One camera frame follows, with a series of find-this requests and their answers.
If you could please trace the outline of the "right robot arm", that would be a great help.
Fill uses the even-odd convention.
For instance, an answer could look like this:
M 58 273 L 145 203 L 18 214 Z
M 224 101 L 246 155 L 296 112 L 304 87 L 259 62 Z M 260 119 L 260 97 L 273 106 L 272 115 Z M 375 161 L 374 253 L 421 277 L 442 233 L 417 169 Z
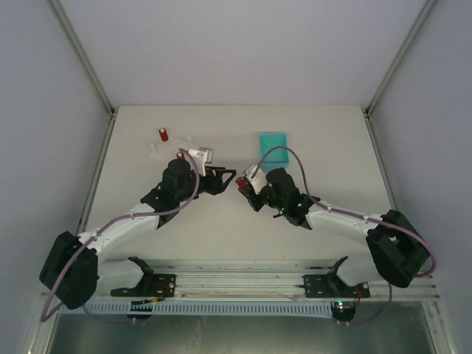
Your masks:
M 430 258 L 414 227 L 397 210 L 362 215 L 331 206 L 300 192 L 283 168 L 264 173 L 250 167 L 236 184 L 255 212 L 270 207 L 293 226 L 328 232 L 369 249 L 366 256 L 343 256 L 331 266 L 325 282 L 337 297 L 369 281 L 407 288 Z

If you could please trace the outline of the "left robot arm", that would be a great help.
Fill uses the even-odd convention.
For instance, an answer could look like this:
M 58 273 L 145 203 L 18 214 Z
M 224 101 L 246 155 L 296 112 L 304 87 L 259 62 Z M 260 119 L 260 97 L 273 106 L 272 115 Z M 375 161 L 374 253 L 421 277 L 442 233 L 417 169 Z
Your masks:
M 169 223 L 183 206 L 200 194 L 218 195 L 235 177 L 235 170 L 207 167 L 196 173 L 184 159 L 170 161 L 162 179 L 127 214 L 99 229 L 58 235 L 39 274 L 67 308 L 76 309 L 95 294 L 164 297 L 171 293 L 156 279 L 153 269 L 137 256 L 111 261 L 113 251 Z

